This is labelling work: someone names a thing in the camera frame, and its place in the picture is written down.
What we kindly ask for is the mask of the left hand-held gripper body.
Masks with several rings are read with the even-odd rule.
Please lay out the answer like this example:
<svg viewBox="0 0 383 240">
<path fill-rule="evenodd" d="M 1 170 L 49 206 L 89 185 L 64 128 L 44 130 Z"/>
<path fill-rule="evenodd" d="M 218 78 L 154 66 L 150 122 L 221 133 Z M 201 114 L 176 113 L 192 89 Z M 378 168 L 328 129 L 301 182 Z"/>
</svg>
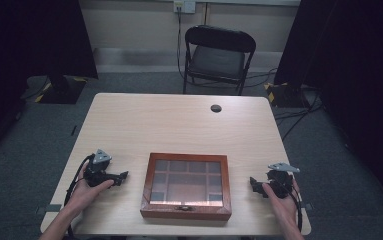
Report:
<svg viewBox="0 0 383 240">
<path fill-rule="evenodd" d="M 95 187 L 107 180 L 113 180 L 113 186 L 122 184 L 122 175 L 108 174 L 106 169 L 112 157 L 105 151 L 98 149 L 88 157 L 88 164 L 84 172 L 84 179 L 90 187 Z"/>
</svg>

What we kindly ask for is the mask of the black stand base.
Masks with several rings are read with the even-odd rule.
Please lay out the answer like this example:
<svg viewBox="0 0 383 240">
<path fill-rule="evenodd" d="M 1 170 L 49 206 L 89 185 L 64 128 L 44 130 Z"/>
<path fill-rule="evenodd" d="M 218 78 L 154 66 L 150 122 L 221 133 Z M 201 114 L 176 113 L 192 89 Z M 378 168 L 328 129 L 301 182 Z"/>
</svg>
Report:
<svg viewBox="0 0 383 240">
<path fill-rule="evenodd" d="M 36 98 L 42 104 L 75 104 L 86 85 L 82 78 L 66 77 L 63 75 L 49 76 L 50 83 Z"/>
<path fill-rule="evenodd" d="M 293 88 L 284 83 L 274 85 L 265 84 L 264 88 L 270 104 L 278 108 L 308 108 L 310 106 L 301 88 Z"/>
</svg>

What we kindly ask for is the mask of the person's left hand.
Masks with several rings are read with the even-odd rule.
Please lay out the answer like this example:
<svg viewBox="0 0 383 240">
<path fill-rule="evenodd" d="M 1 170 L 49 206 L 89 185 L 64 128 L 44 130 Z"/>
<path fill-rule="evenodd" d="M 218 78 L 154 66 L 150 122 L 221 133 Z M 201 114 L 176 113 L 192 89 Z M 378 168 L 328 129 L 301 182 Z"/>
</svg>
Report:
<svg viewBox="0 0 383 240">
<path fill-rule="evenodd" d="M 84 179 L 84 172 L 87 165 L 88 163 L 85 163 L 81 168 L 78 175 L 78 180 L 74 187 L 74 191 L 70 200 L 65 206 L 66 210 L 75 215 L 78 215 L 80 212 L 82 212 L 102 191 L 110 188 L 114 183 L 113 180 L 106 180 L 97 186 L 90 187 L 87 181 Z"/>
</svg>

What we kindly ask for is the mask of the wooden glass-lid box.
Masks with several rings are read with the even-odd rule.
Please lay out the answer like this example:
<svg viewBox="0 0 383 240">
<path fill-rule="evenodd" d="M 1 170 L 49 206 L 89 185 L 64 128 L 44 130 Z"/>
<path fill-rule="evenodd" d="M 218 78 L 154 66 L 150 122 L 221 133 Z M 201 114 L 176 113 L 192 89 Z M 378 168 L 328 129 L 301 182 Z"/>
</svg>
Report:
<svg viewBox="0 0 383 240">
<path fill-rule="evenodd" d="M 151 153 L 140 212 L 145 218 L 228 221 L 227 156 Z"/>
</svg>

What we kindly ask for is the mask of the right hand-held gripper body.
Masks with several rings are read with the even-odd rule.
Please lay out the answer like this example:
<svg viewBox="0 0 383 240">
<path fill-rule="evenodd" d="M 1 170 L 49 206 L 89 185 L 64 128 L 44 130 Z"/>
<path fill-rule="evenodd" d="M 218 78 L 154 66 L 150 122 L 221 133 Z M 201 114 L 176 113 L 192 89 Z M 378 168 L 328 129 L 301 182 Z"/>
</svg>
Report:
<svg viewBox="0 0 383 240">
<path fill-rule="evenodd" d="M 268 185 L 275 195 L 281 199 L 291 196 L 294 190 L 293 173 L 299 173 L 300 169 L 284 162 L 271 164 L 268 168 Z"/>
</svg>

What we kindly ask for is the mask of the black folding chair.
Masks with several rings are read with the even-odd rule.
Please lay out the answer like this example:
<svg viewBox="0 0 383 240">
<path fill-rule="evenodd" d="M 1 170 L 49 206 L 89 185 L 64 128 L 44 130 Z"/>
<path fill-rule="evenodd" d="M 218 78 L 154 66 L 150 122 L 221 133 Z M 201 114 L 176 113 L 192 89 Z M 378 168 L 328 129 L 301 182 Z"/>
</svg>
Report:
<svg viewBox="0 0 383 240">
<path fill-rule="evenodd" d="M 186 57 L 183 93 L 188 78 L 228 83 L 241 95 L 256 42 L 248 33 L 209 25 L 197 25 L 185 33 Z"/>
</svg>

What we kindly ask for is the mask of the white wall socket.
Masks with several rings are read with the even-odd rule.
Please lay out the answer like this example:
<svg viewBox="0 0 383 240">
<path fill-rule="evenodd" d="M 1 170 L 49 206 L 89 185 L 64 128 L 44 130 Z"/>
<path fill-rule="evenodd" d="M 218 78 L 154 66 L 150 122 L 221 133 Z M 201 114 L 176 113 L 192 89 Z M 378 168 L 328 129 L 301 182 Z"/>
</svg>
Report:
<svg viewBox="0 0 383 240">
<path fill-rule="evenodd" d="M 196 12 L 196 2 L 189 0 L 175 0 L 173 2 L 175 13 L 194 14 Z"/>
</svg>

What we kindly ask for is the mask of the person's right hand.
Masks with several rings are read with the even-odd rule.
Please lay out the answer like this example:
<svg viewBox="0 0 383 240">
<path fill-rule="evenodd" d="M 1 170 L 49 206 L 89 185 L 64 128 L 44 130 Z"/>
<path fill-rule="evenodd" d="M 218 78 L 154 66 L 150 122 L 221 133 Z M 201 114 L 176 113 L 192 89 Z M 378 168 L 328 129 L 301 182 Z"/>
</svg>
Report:
<svg viewBox="0 0 383 240">
<path fill-rule="evenodd" d="M 295 201 L 299 196 L 299 187 L 296 181 L 293 181 L 294 190 L 291 196 L 284 199 L 278 198 L 267 183 L 263 183 L 263 188 L 268 195 L 268 199 L 273 208 L 274 215 L 279 226 L 284 223 L 297 224 L 297 205 Z"/>
</svg>

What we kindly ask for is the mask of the black curtain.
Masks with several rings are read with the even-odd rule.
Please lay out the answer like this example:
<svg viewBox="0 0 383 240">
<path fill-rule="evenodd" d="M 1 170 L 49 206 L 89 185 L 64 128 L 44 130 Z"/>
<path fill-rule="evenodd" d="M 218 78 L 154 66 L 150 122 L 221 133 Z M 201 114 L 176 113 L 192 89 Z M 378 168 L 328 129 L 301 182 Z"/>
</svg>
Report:
<svg viewBox="0 0 383 240">
<path fill-rule="evenodd" d="M 318 88 L 383 186 L 383 0 L 300 0 L 274 82 Z"/>
<path fill-rule="evenodd" d="M 0 138 L 32 76 L 98 77 L 79 0 L 0 0 Z"/>
</svg>

